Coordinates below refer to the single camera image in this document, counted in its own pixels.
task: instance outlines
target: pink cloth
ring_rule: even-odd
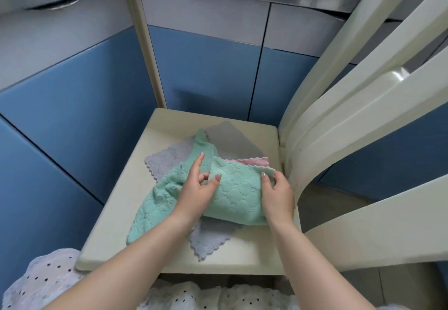
[[[267,157],[249,158],[249,159],[226,159],[226,161],[236,161],[244,165],[265,166],[265,167],[269,166],[269,161],[267,160]]]

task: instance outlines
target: forearm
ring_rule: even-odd
[[[293,223],[271,224],[301,310],[374,310]]]
[[[169,216],[50,303],[45,310],[134,310],[192,224]]]

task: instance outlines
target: chair seat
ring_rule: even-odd
[[[156,109],[90,233],[76,268],[93,270],[125,248],[135,214],[155,185],[144,158],[193,136],[200,128],[224,120],[210,115]],[[281,170],[276,127],[230,121],[262,150],[273,168]],[[300,227],[297,212],[295,218],[296,225]],[[163,272],[281,275],[283,268],[269,227],[244,226],[202,262],[194,255],[186,239],[179,254]]]

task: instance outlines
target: chair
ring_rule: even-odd
[[[285,165],[296,199],[322,170],[448,101],[448,49],[412,74],[401,68],[448,27],[448,0],[425,0],[319,98],[399,2],[360,2],[289,103],[278,130],[231,120],[273,168],[282,170]],[[154,111],[82,249],[78,269],[92,270],[125,247],[135,213],[155,184],[143,159],[223,120],[162,108]],[[441,177],[306,235],[339,271],[447,259],[448,240],[443,240],[447,187],[448,176]],[[295,224],[300,228],[297,211]],[[163,272],[281,275],[283,268],[269,228],[245,226],[203,262],[198,262],[186,240]]]

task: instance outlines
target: green cloth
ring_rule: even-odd
[[[260,173],[266,172],[273,183],[275,170],[219,158],[215,146],[208,142],[204,130],[200,129],[188,159],[163,177],[143,201],[129,231],[128,244],[171,213],[194,160],[202,152],[205,158],[202,161],[201,172],[210,172],[210,177],[222,174],[220,184],[204,215],[244,225],[267,223],[261,206]]]

